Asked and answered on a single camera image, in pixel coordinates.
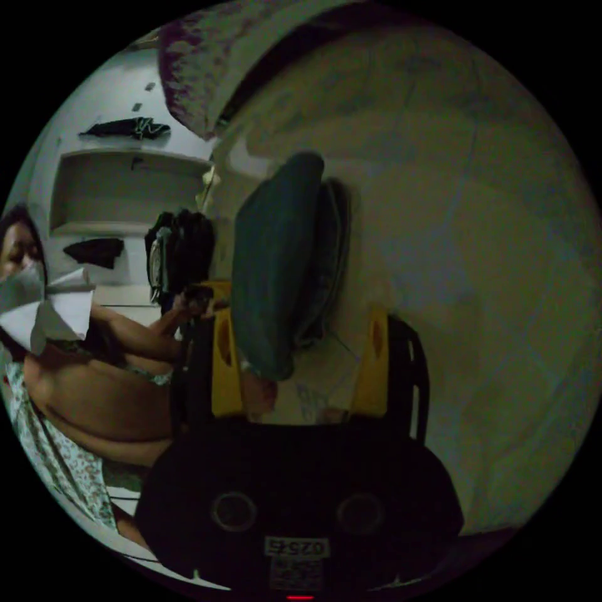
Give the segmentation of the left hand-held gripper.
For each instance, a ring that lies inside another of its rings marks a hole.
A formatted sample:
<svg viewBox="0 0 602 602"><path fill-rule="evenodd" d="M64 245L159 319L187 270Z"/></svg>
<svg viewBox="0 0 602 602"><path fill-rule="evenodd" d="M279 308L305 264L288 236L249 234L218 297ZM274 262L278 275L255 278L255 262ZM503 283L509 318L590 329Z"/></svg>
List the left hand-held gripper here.
<svg viewBox="0 0 602 602"><path fill-rule="evenodd" d="M188 286L207 279L216 237L212 222L202 212L161 213L144 243L152 304L164 305ZM230 306L230 281L205 281L202 289L207 311Z"/></svg>

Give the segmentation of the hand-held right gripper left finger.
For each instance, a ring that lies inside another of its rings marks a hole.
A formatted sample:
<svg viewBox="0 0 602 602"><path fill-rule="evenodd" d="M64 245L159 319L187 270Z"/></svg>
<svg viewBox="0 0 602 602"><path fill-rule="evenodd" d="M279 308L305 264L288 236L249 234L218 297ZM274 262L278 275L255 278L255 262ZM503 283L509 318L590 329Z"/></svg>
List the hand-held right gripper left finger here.
<svg viewBox="0 0 602 602"><path fill-rule="evenodd" d="M214 315L211 410L216 418L243 416L240 362L229 308Z"/></svg>

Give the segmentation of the person's left hand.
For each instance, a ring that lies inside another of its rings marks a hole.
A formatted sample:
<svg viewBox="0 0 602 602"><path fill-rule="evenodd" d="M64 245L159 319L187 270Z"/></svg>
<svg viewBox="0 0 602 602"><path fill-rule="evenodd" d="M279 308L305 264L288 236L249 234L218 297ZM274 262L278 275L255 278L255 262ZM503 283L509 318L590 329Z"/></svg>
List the person's left hand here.
<svg viewBox="0 0 602 602"><path fill-rule="evenodd" d="M196 317L208 315L214 302L214 291L208 285L187 287L171 299L169 307L162 311L169 328L175 331L180 325Z"/></svg>

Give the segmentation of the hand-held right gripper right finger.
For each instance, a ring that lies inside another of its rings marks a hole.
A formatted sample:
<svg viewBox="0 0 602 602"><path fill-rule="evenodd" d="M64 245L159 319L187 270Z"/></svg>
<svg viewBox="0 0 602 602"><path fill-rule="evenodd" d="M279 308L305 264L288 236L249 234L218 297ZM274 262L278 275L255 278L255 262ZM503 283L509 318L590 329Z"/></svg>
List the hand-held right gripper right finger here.
<svg viewBox="0 0 602 602"><path fill-rule="evenodd" d="M353 414L385 414L388 408L388 312L372 308L364 352L352 397Z"/></svg>

